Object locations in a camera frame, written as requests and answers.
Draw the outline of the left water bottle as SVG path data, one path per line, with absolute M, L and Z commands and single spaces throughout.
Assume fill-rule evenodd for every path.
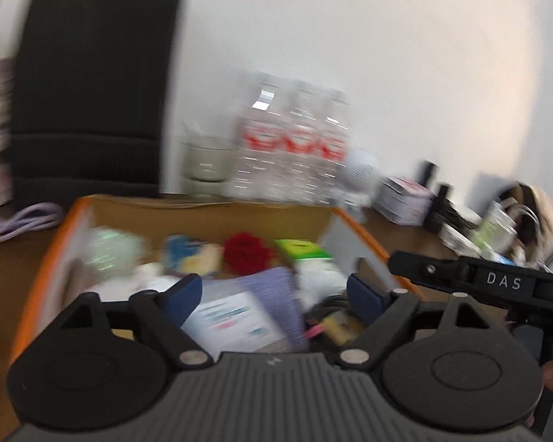
M 277 77 L 261 73 L 251 82 L 237 108 L 230 195 L 238 200 L 281 201 L 284 90 Z

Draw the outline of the white tissue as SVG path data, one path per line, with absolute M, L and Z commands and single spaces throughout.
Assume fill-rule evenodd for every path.
M 309 311 L 347 287 L 348 276 L 331 259 L 302 259 L 296 264 L 296 298 Z

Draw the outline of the black small bottle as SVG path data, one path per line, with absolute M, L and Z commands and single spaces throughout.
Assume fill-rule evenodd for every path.
M 432 192 L 431 204 L 428 207 L 428 213 L 424 217 L 422 226 L 428 232 L 437 235 L 441 231 L 442 225 L 446 221 L 446 215 L 451 211 L 448 202 L 448 194 L 452 187 L 447 184 L 440 184 L 436 190 L 431 188 L 432 180 L 437 172 L 438 166 L 430 161 L 424 161 L 421 174 L 417 182 Z

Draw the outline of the cotton buds box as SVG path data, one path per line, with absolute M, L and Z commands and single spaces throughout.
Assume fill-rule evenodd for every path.
M 182 330 L 214 360 L 223 352 L 284 353 L 292 348 L 261 300 L 228 280 L 202 283 L 202 300 Z

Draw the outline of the red fabric rose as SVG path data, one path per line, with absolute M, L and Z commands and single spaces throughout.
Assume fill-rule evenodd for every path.
M 238 232 L 223 243 L 223 264 L 235 276 L 251 276 L 272 267 L 272 250 L 249 232 Z

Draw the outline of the right water bottle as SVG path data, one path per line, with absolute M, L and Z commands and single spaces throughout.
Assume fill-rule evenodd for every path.
M 320 201 L 329 204 L 334 196 L 337 173 L 344 166 L 351 139 L 351 108 L 348 97 L 332 91 L 323 99 L 320 113 L 320 139 L 317 146 L 320 178 Z

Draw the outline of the blue yellow sponge toy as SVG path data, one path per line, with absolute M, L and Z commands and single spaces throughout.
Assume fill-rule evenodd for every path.
M 219 272 L 222 263 L 223 247 L 217 243 L 187 235 L 170 235 L 164 241 L 163 266 L 166 273 L 212 276 Z

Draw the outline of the red cardboard box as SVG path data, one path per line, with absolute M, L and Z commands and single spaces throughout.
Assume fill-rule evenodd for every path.
M 389 255 L 382 245 L 341 208 L 259 203 L 191 203 L 148 200 L 94 194 L 77 200 L 63 219 L 39 266 L 14 335 L 11 357 L 17 358 L 36 336 L 81 290 L 94 285 L 91 276 L 71 278 L 73 267 L 87 252 L 100 229 L 134 235 L 143 243 L 142 262 L 163 262 L 164 247 L 171 236 L 199 242 L 202 249 L 187 258 L 188 269 L 207 276 L 230 277 L 223 255 L 250 245 L 253 254 L 271 255 L 269 262 L 283 262 L 275 249 L 278 239 L 298 239 L 321 245 L 343 274 L 355 271 L 364 259 L 383 287 L 415 291 L 403 277 L 386 269 Z

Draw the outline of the yellow white plush toy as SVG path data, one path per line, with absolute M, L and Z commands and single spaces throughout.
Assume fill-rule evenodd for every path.
M 165 274 L 160 263 L 150 262 L 137 266 L 129 276 L 112 277 L 93 285 L 86 292 L 98 293 L 103 302 L 125 301 L 144 290 L 164 292 L 179 280 L 178 276 Z

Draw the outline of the green tissue packet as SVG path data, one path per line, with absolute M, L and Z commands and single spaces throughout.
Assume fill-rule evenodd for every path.
M 275 251 L 279 260 L 295 271 L 319 269 L 334 261 L 318 243 L 305 239 L 276 239 Z

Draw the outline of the iridescent plastic bag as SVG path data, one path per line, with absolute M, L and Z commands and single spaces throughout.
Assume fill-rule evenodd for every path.
M 131 276 L 147 253 L 143 238 L 109 227 L 90 230 L 81 260 L 97 282 Z

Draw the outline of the white robot speaker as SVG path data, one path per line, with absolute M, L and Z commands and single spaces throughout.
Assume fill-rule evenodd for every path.
M 370 153 L 350 148 L 338 173 L 337 203 L 357 222 L 365 222 L 379 186 L 378 162 Z

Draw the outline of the white tin box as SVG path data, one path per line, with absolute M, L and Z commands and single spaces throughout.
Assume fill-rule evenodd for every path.
M 380 184 L 373 207 L 396 225 L 421 227 L 433 197 L 429 189 L 413 180 L 390 177 Z

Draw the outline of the purple woven cloth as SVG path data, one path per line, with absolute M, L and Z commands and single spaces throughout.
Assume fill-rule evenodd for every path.
M 296 299 L 295 278 L 287 267 L 278 266 L 243 276 L 240 285 L 261 302 L 285 334 L 294 352 L 309 350 L 303 310 Z

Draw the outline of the water bottle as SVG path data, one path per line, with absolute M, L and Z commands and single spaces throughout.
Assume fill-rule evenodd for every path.
M 316 147 L 319 142 L 319 113 L 316 89 L 296 81 L 289 93 L 285 121 L 282 168 L 288 198 L 297 204 L 315 204 L 320 183 L 316 175 Z
M 320 113 L 320 139 L 317 146 L 320 178 L 320 201 L 329 204 L 334 196 L 337 173 L 344 166 L 351 139 L 351 108 L 348 97 L 332 91 L 323 99 Z
M 284 90 L 277 77 L 261 73 L 251 82 L 237 108 L 230 195 L 238 200 L 281 201 Z

